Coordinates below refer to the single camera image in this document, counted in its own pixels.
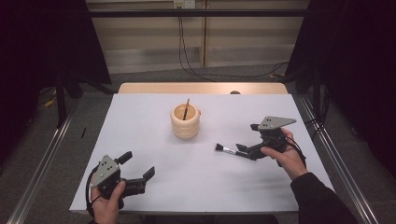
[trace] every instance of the white tabletop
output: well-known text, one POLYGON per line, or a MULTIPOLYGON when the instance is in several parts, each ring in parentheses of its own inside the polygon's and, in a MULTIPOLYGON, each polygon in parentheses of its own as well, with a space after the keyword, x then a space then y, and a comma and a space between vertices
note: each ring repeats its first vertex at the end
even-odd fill
POLYGON ((329 188, 332 184, 304 122, 288 94, 116 94, 70 210, 85 212, 85 183, 91 169, 107 154, 126 151, 121 177, 139 178, 151 166, 156 175, 146 193, 124 199, 123 211, 140 214, 250 214, 297 211, 290 179, 275 161, 250 161, 215 151, 216 143, 235 148, 261 142, 250 124, 265 116, 297 119, 285 126, 306 156, 307 168, 329 188), (201 130, 191 140, 172 134, 170 112, 190 103, 202 111, 201 130))

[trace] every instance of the black brush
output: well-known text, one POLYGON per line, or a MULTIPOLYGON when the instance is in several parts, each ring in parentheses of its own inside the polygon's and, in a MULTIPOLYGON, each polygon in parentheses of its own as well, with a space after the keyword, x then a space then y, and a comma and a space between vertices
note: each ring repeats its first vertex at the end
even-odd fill
POLYGON ((250 159, 250 157, 248 156, 247 153, 229 149, 227 147, 224 147, 224 146, 220 145, 219 143, 216 145, 216 151, 223 151, 223 152, 227 152, 227 153, 230 153, 230 154, 234 154, 234 155, 237 155, 237 156, 241 156, 241 157, 245 157, 245 158, 250 159))

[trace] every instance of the beige wall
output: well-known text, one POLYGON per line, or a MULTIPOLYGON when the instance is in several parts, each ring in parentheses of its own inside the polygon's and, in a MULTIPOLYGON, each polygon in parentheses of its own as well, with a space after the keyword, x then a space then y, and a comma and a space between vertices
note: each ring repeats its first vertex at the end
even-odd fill
MULTIPOLYGON (((173 1, 87 0, 89 9, 170 9, 173 1)), ((197 8, 295 9, 308 0, 196 0, 197 8)), ((93 18, 110 74, 178 69, 177 18, 93 18)), ((183 18, 192 67, 288 61, 302 18, 183 18)))

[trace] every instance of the paintbrush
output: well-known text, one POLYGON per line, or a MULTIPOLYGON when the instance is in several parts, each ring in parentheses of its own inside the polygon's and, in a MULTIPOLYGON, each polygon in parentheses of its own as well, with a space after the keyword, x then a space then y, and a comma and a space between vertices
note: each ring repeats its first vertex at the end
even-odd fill
POLYGON ((247 153, 240 152, 240 151, 237 151, 237 150, 233 150, 233 149, 224 147, 224 146, 220 145, 219 143, 216 145, 216 151, 223 151, 223 152, 227 152, 227 153, 230 153, 230 154, 234 154, 234 155, 237 155, 237 156, 241 156, 241 157, 245 157, 245 158, 250 159, 250 157, 248 156, 247 153))
POLYGON ((190 102, 190 98, 187 100, 186 108, 184 109, 183 120, 186 120, 186 117, 187 117, 187 110, 189 109, 189 102, 190 102))

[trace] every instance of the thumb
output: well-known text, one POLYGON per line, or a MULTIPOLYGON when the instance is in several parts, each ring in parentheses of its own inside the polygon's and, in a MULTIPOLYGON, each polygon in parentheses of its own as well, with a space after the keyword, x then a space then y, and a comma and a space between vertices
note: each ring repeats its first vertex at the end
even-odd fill
POLYGON ((282 157, 282 153, 271 149, 270 147, 262 147, 261 152, 271 157, 272 159, 279 160, 282 157))
POLYGON ((125 181, 121 180, 121 182, 114 188, 113 192, 111 193, 109 203, 119 204, 119 198, 124 190, 125 181))

